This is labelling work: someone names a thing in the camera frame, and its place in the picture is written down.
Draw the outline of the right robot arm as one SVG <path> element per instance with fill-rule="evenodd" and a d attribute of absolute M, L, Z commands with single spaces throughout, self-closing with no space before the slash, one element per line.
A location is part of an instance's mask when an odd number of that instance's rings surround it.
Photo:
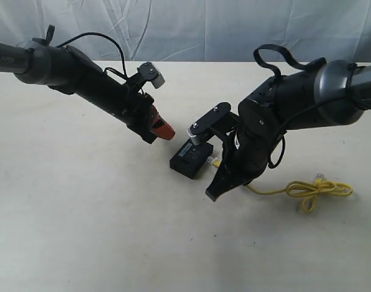
<path fill-rule="evenodd" d="M 223 142 L 220 166 L 206 189 L 219 196 L 247 185 L 274 169 L 278 145 L 286 147 L 290 130 L 333 127 L 355 123 L 371 110 L 371 65 L 331 61 L 313 72 L 297 72 L 280 79 L 270 77 L 211 126 Z"/>

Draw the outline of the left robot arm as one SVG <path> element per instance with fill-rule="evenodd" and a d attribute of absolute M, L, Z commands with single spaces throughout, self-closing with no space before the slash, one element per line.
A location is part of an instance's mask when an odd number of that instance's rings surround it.
<path fill-rule="evenodd" d="M 10 72 L 26 84 L 76 94 L 122 121 L 149 144 L 156 138 L 169 141 L 175 135 L 156 109 L 152 96 L 140 92 L 147 82 L 155 88 L 165 82 L 153 63 L 142 63 L 121 84 L 73 46 L 57 48 L 29 41 L 23 47 L 0 43 L 0 72 Z"/>

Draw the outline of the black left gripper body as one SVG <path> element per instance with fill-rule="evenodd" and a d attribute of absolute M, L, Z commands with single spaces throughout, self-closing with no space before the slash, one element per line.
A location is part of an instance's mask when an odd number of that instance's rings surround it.
<path fill-rule="evenodd" d="M 136 92 L 126 99 L 126 106 L 122 110 L 122 120 L 127 128 L 148 144 L 159 137 L 155 125 L 161 125 L 160 115 L 153 103 L 154 99 L 148 93 Z"/>

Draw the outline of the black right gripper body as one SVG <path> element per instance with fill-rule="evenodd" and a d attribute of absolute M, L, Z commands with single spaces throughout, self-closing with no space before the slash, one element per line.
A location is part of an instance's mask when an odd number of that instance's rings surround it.
<path fill-rule="evenodd" d="M 219 196 L 239 186 L 245 186 L 263 174 L 266 168 L 274 169 L 282 161 L 285 149 L 273 163 L 271 154 L 279 144 L 284 143 L 285 132 L 278 136 L 256 134 L 244 124 L 223 143 L 223 155 L 218 170 L 206 189 L 206 195 L 216 201 Z"/>

